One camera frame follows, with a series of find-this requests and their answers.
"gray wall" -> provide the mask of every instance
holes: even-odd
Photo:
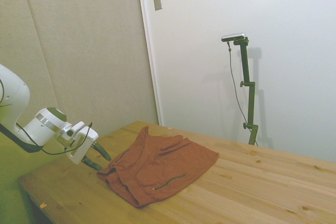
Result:
[[[0,31],[0,63],[30,88],[21,124],[48,106],[100,136],[158,122],[140,0],[0,0]],[[53,159],[1,134],[1,223],[33,221],[16,180]]]

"wooden table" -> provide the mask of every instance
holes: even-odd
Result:
[[[217,163],[175,196],[137,209],[84,164],[60,158],[19,179],[53,223],[336,223],[336,163],[134,122],[99,140],[111,157],[140,129],[181,134],[219,152]],[[94,150],[88,153],[108,165]]]

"black cable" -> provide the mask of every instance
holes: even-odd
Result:
[[[26,135],[29,137],[29,139],[30,139],[36,146],[41,147],[40,145],[38,145],[38,144],[37,144],[37,143],[36,143],[36,142],[29,136],[29,134],[25,131],[24,128],[22,128],[18,123],[16,123],[16,125],[17,125],[21,130],[23,130],[24,133],[26,133]],[[43,149],[43,147],[42,147],[42,148],[41,148],[41,151],[43,151],[44,153],[46,153],[46,154],[48,154],[48,155],[60,155],[60,154],[64,154],[64,153],[68,153],[68,152],[72,152],[72,151],[74,151],[74,150],[77,150],[79,147],[81,147],[81,146],[84,144],[84,142],[85,142],[85,140],[86,140],[86,138],[87,138],[87,136],[88,136],[88,134],[89,134],[89,131],[90,131],[91,127],[92,127],[92,123],[89,124],[88,132],[86,133],[83,142],[82,142],[78,147],[76,147],[76,148],[73,148],[73,149],[71,149],[71,150],[64,151],[64,152],[59,152],[59,153],[50,153],[50,152],[45,151],[45,150]]]
[[[5,87],[4,87],[4,84],[2,83],[1,79],[0,79],[0,83],[1,83],[1,87],[2,87],[2,97],[1,97],[1,100],[0,100],[0,104],[1,104],[2,100],[4,99],[4,96],[5,96]]]
[[[246,117],[245,117],[245,114],[243,113],[243,110],[241,109],[241,106],[240,106],[240,103],[239,103],[239,100],[238,100],[238,95],[237,95],[237,88],[236,88],[236,82],[235,82],[235,78],[233,77],[233,71],[232,71],[232,57],[231,57],[231,47],[230,47],[230,42],[227,41],[227,45],[229,46],[229,54],[230,54],[230,71],[231,71],[231,76],[232,76],[232,80],[233,80],[233,87],[235,88],[235,94],[236,94],[236,100],[237,100],[237,103],[238,103],[238,106],[239,106],[239,109],[244,117],[244,120],[245,120],[245,123],[247,124],[247,120],[246,120]]]

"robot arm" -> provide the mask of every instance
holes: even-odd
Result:
[[[72,125],[57,108],[42,109],[25,127],[19,126],[17,120],[29,102],[29,88],[20,77],[1,64],[0,85],[0,131],[22,149],[29,153],[38,152],[55,137],[64,146],[63,153],[75,164],[82,161],[92,168],[101,169],[85,156],[90,147],[105,159],[111,160],[109,154],[96,142],[98,134],[91,129],[91,125],[85,126],[83,122]]]

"white wall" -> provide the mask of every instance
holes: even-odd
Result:
[[[248,142],[221,36],[245,32],[260,146],[336,161],[336,0],[144,0],[162,124]],[[233,48],[236,83],[242,79]],[[238,87],[247,113],[248,88]]]

